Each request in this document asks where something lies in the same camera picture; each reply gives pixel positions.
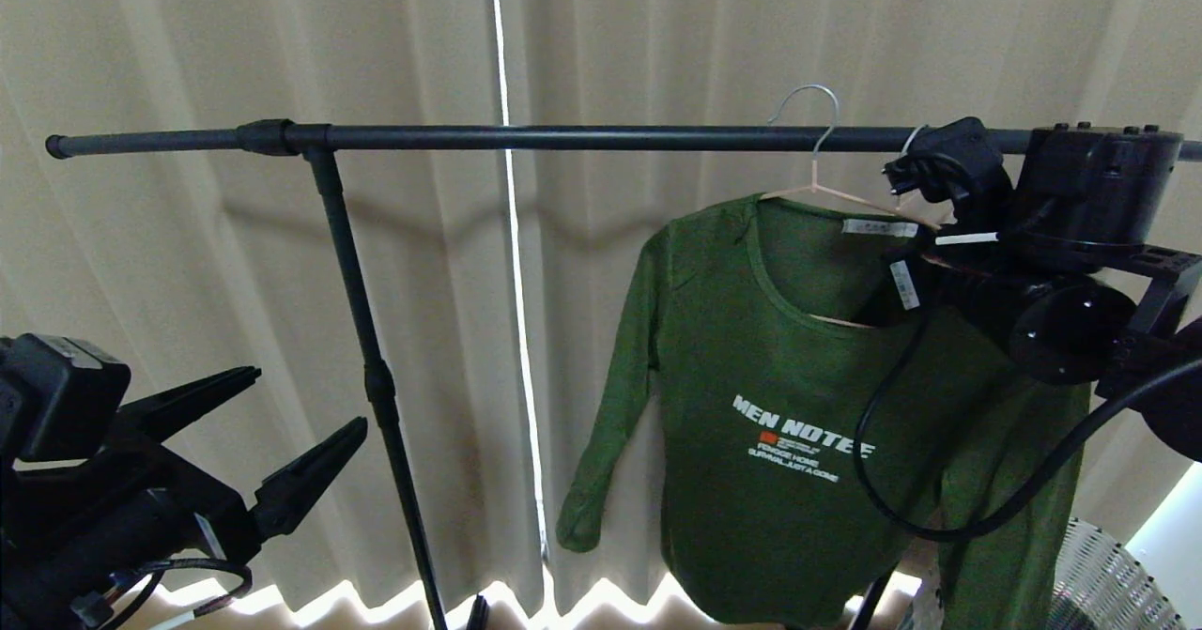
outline curtain fold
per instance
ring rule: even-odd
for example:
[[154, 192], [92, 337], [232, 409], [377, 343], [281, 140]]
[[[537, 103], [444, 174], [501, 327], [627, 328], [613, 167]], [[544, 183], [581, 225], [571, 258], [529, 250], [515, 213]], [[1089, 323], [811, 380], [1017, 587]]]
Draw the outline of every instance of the curtain fold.
[[[760, 125], [791, 88], [816, 82], [839, 94], [843, 125], [936, 126], [975, 115], [989, 126], [1088, 119], [1202, 133], [1202, 73], [1192, 69], [1202, 36], [1190, 19], [1202, 0], [501, 0], [501, 10], [514, 124]], [[781, 125], [828, 121], [829, 103], [813, 93], [781, 117]], [[709, 203], [801, 184], [809, 164], [803, 154], [514, 156], [553, 535], [642, 243]], [[822, 155], [820, 174], [887, 202], [887, 160]], [[1014, 178], [1020, 162], [1007, 162]], [[1177, 168], [1152, 242], [1197, 249], [1200, 171]], [[947, 210], [921, 203], [915, 214]], [[1138, 293], [1133, 283], [1115, 284]], [[661, 576], [657, 428], [653, 409], [614, 475], [597, 549], [552, 543], [560, 610], [601, 577], [645, 601]], [[1126, 539], [1186, 466], [1125, 416], [1090, 442], [1077, 513]]]
[[[490, 0], [0, 0], [6, 334], [82, 337], [131, 396], [237, 364], [258, 386], [169, 446], [250, 499], [368, 412], [308, 165], [245, 153], [49, 159], [48, 133], [263, 118], [499, 124]], [[498, 153], [339, 155], [448, 607], [494, 580], [542, 595]], [[375, 430], [256, 582], [293, 608], [341, 580], [376, 606], [417, 578]]]

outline horizontal rod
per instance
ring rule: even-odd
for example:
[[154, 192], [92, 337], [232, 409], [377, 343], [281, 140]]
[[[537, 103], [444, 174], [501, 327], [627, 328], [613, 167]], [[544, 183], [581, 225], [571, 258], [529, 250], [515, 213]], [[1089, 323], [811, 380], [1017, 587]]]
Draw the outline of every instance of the horizontal rod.
[[[548, 149], [597, 151], [810, 151], [823, 126], [339, 126], [287, 124], [275, 130], [286, 155], [305, 149]], [[823, 151], [897, 153], [912, 126], [841, 126]], [[1023, 154], [1030, 130], [990, 130], [1002, 154]], [[263, 151], [263, 138], [240, 129], [52, 135], [46, 149], [56, 159], [97, 154]], [[1202, 161], [1202, 142], [1185, 142], [1179, 160]]]

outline white clothing tag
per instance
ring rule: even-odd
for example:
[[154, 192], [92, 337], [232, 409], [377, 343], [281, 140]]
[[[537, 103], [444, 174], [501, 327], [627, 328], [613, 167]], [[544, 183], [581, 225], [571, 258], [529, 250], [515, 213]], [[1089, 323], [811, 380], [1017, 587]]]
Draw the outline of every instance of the white clothing tag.
[[918, 225], [910, 221], [843, 220], [843, 232], [914, 238], [918, 236]]
[[918, 291], [914, 287], [914, 279], [910, 278], [910, 267], [905, 266], [905, 260], [889, 265], [889, 273], [893, 274], [893, 284], [898, 286], [898, 297], [902, 297], [902, 308], [914, 310], [918, 308]]

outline round neckline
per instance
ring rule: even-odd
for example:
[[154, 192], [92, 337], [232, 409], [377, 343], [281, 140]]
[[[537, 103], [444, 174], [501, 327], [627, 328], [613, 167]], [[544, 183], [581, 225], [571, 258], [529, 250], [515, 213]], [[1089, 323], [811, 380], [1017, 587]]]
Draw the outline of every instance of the round neckline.
[[[768, 297], [772, 304], [780, 310], [780, 313], [785, 314], [793, 322], [798, 322], [798, 325], [807, 327], [807, 329], [813, 329], [839, 339], [885, 339], [897, 334], [897, 331], [910, 327], [914, 323], [915, 319], [908, 317], [897, 325], [885, 327], [851, 327], [816, 319], [786, 299], [785, 296], [780, 293], [776, 284], [773, 283], [772, 277], [768, 275], [768, 267], [764, 265], [763, 245], [760, 239], [761, 196], [763, 196], [763, 194], [751, 196], [750, 202], [748, 203], [748, 234], [744, 240], [746, 240], [748, 244], [748, 258], [751, 263], [751, 273], [755, 275], [756, 285], [760, 287], [760, 291]], [[867, 212], [863, 212], [863, 214], [859, 212], [839, 212], [828, 208], [807, 206], [807, 203], [798, 203], [796, 201], [781, 201], [779, 198], [773, 198], [773, 203], [776, 203], [776, 206], [789, 210], [802, 212], [802, 214], [805, 215], [839, 221], [847, 219], [865, 219], [889, 222], [905, 221], [905, 219], [894, 215], [873, 215], [867, 214]]]

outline hanger hook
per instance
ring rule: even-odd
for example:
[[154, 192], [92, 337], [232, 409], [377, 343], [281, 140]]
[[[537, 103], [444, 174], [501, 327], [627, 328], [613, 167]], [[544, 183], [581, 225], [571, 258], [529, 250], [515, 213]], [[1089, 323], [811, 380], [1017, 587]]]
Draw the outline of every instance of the hanger hook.
[[826, 142], [826, 138], [831, 137], [834, 129], [839, 126], [839, 96], [835, 95], [828, 87], [825, 87], [821, 83], [810, 83], [793, 88], [789, 91], [789, 95], [785, 95], [785, 99], [780, 101], [780, 105], [776, 105], [776, 113], [773, 113], [772, 118], [768, 119], [768, 125], [776, 123], [776, 120], [780, 119], [781, 113], [785, 113], [785, 107], [789, 105], [789, 101], [803, 90], [821, 90], [831, 99], [831, 125], [826, 129], [826, 132], [822, 133], [822, 137], [819, 137], [819, 141], [814, 143], [814, 151], [810, 153], [814, 159], [817, 159], [819, 151], [822, 149], [822, 143]]

